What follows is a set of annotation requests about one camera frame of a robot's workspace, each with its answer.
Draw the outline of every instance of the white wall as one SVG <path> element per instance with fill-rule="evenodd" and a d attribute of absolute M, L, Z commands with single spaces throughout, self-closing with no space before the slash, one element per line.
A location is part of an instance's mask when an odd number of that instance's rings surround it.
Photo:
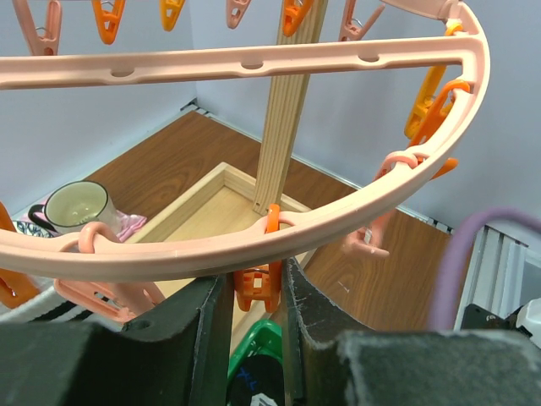
<path fill-rule="evenodd" d="M 329 1 L 321 41 L 336 40 L 344 2 Z M 253 1 L 236 30 L 225 24 L 223 3 L 192 2 L 192 21 L 205 22 L 193 26 L 195 48 L 275 43 L 281 2 Z M 510 205 L 541 216 L 541 2 L 467 3 L 489 38 L 489 91 L 456 150 L 459 167 L 425 185 L 406 206 L 453 227 L 488 206 Z M 358 1 L 356 16 L 366 19 L 375 4 Z M 443 29 L 440 23 L 387 7 L 366 39 L 441 35 Z M 425 73 L 403 69 L 312 76 L 294 153 L 355 184 L 369 183 L 381 160 L 407 145 L 403 126 Z M 269 84 L 269 79 L 198 83 L 198 101 L 261 135 Z"/>
<path fill-rule="evenodd" d="M 191 49 L 189 3 L 175 30 L 161 27 L 157 1 L 129 0 L 117 40 L 101 42 L 89 1 L 62 1 L 60 53 Z M 45 1 L 31 0 L 37 25 Z M 0 2 L 0 56 L 29 55 L 11 1 Z M 0 92 L 0 201 L 15 213 L 58 186 L 122 154 L 195 98 L 195 84 Z"/>

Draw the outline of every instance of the white mug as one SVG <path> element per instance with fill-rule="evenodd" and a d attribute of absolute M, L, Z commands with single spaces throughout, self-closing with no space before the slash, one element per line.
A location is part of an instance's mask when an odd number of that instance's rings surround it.
<path fill-rule="evenodd" d="M 46 220 L 37 213 L 42 213 Z M 107 190 L 87 180 L 64 185 L 45 205 L 33 205 L 28 217 L 38 226 L 60 234 L 80 231 L 89 222 L 104 222 L 115 234 L 122 228 Z"/>

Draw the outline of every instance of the black mug handle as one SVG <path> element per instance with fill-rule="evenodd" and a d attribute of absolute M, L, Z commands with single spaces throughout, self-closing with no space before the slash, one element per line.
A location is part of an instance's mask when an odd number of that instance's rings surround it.
<path fill-rule="evenodd" d="M 57 230 L 54 229 L 54 227 L 51 225 L 51 223 L 46 222 L 45 220 L 41 220 L 36 214 L 41 213 L 43 214 L 43 208 L 45 205 L 33 205 L 30 210 L 28 210 L 28 218 L 38 226 L 45 228 L 46 230 L 52 231 L 54 233 L 57 233 Z"/>

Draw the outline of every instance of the wooden pole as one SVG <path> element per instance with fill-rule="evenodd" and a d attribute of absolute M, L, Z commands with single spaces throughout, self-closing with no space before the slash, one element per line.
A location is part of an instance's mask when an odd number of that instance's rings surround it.
<path fill-rule="evenodd" d="M 315 0 L 291 37 L 282 34 L 280 23 L 276 44 L 318 42 L 327 2 Z M 271 80 L 253 204 L 254 211 L 261 216 L 266 214 L 269 204 L 280 202 L 309 80 L 309 74 L 275 76 Z"/>

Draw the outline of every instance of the wooden table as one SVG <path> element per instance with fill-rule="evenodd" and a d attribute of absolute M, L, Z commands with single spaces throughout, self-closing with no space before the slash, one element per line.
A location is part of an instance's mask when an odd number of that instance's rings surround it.
<path fill-rule="evenodd" d="M 255 177 L 259 153 L 259 142 L 190 112 L 88 179 L 106 186 L 118 210 L 151 219 L 220 162 Z M 297 161 L 290 166 L 284 189 L 311 208 L 353 191 Z M 391 252 L 385 261 L 347 258 L 337 241 L 321 247 L 305 271 L 320 290 L 362 323 L 378 330 L 420 330 L 448 238 L 399 212 L 385 238 L 384 247 Z"/>

